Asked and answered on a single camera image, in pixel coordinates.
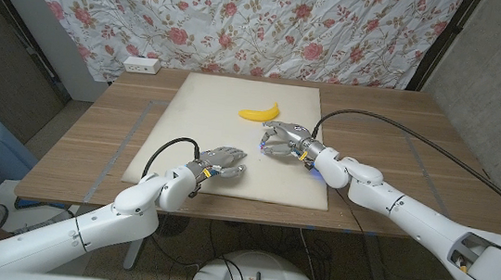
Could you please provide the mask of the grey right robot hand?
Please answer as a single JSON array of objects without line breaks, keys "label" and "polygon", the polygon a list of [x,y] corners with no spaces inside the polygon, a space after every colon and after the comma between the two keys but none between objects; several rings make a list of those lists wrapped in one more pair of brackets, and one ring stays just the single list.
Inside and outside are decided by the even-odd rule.
[{"label": "grey right robot hand", "polygon": [[[307,170],[311,170],[315,165],[316,157],[325,149],[324,145],[300,124],[264,121],[263,126],[268,127],[268,130],[261,139],[259,147],[261,153],[265,155],[294,156],[304,162]],[[267,141],[272,136],[283,139],[283,143],[267,146]]]}]

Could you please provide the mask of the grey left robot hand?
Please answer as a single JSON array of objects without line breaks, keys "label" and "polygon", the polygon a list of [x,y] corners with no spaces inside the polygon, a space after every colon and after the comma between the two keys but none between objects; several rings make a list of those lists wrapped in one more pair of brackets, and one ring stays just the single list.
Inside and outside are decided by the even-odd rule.
[{"label": "grey left robot hand", "polygon": [[196,176],[196,182],[202,183],[213,176],[222,178],[239,177],[246,167],[243,164],[234,165],[246,157],[246,153],[236,147],[221,146],[214,150],[199,153],[199,158],[190,161],[186,166]]}]

